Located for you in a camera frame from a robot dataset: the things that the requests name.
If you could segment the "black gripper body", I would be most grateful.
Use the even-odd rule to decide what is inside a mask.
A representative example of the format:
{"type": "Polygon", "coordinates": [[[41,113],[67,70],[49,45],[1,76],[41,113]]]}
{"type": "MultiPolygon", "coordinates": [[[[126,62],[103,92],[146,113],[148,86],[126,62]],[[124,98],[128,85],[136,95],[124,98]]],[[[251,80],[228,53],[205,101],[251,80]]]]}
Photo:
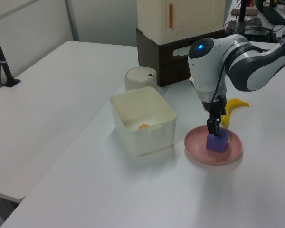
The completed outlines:
{"type": "Polygon", "coordinates": [[[209,112],[210,118],[221,119],[221,116],[226,114],[227,99],[225,96],[219,95],[218,99],[215,98],[212,103],[202,101],[202,104],[204,109],[209,112]]]}

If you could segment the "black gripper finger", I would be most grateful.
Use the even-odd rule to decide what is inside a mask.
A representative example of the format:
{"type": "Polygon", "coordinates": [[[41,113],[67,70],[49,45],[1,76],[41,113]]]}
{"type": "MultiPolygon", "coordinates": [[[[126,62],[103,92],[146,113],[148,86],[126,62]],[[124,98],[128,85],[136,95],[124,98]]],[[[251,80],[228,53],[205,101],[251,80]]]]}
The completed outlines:
{"type": "Polygon", "coordinates": [[[207,128],[209,134],[220,137],[219,125],[220,125],[219,119],[209,118],[207,120],[207,128]]]}

